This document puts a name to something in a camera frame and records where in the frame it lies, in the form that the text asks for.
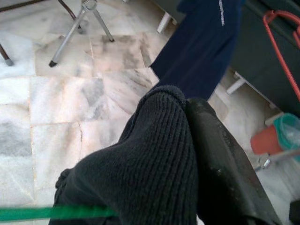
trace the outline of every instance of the navy blue clothing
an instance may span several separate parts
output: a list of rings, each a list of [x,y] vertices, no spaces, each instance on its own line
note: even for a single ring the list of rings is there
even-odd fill
[[[183,0],[178,10],[187,16],[151,65],[157,85],[207,100],[230,63],[243,1]]]

